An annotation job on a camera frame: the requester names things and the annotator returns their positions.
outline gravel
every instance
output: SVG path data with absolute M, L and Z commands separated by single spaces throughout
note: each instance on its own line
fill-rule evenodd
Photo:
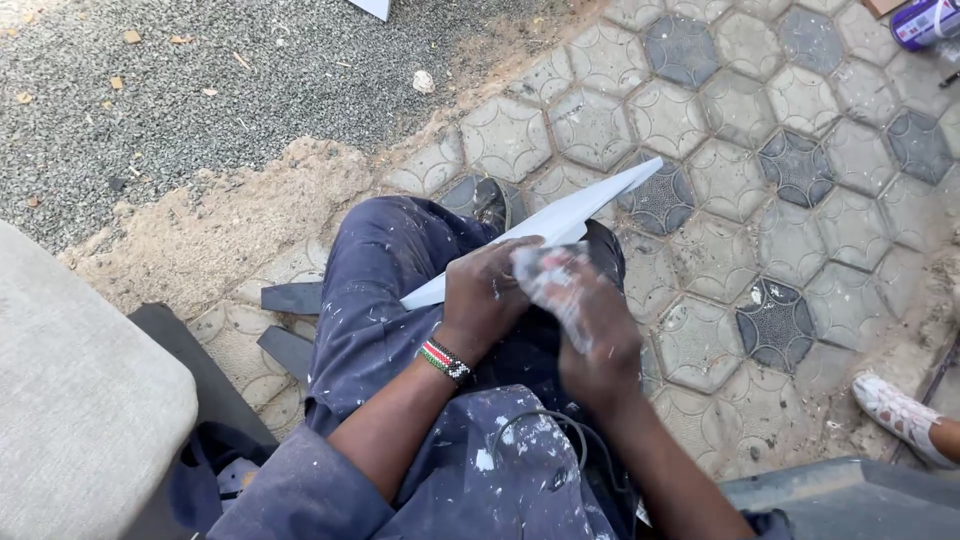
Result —
M 261 167 L 298 136 L 365 151 L 397 142 L 452 101 L 443 81 L 458 42 L 492 32 L 485 24 L 499 15 L 517 21 L 564 6 L 394 0 L 386 24 L 346 0 L 86 0 L 48 9 L 16 37 L 0 37 L 0 219 L 56 253 L 110 224 L 119 200 L 156 200 L 203 167 Z M 129 29 L 141 43 L 124 41 Z M 412 88 L 419 69 L 438 80 L 436 94 Z M 111 77 L 123 89 L 112 89 Z M 35 98 L 20 105 L 20 92 Z

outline black shoe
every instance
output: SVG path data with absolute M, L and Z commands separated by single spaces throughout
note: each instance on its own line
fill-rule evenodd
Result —
M 494 227 L 500 234 L 513 225 L 507 195 L 496 179 L 487 176 L 477 181 L 473 189 L 473 217 Z

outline hand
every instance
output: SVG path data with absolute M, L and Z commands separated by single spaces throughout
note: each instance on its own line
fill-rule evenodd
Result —
M 589 343 L 582 354 L 564 333 L 560 350 L 564 389 L 598 417 L 630 410 L 637 399 L 643 399 L 639 382 L 643 341 L 626 301 L 589 262 L 571 256 L 553 263 L 561 264 L 573 279 L 544 288 L 546 307 L 576 303 L 577 331 Z
M 488 244 L 446 266 L 444 321 L 434 338 L 474 367 L 527 310 L 530 301 L 513 276 L 510 253 L 539 246 L 540 236 Z

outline shoe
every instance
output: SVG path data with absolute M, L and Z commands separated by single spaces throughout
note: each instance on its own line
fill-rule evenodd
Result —
M 891 433 L 910 445 L 919 457 L 941 469 L 957 469 L 953 463 L 930 442 L 930 428 L 943 415 L 917 400 L 907 397 L 895 386 L 876 374 L 864 373 L 853 380 L 853 395 L 863 410 Z M 888 413 L 888 419 L 880 415 Z
M 473 189 L 473 217 L 504 234 L 511 226 L 510 205 L 500 183 L 492 177 L 480 177 Z

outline beaded bracelet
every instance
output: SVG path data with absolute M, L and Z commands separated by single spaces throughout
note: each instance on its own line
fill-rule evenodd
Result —
M 434 367 L 456 381 L 457 385 L 462 384 L 470 374 L 470 368 L 468 368 L 464 362 L 460 361 L 460 358 L 457 358 L 456 355 L 432 337 L 423 343 L 423 346 L 420 347 L 420 353 L 428 362 L 433 364 Z

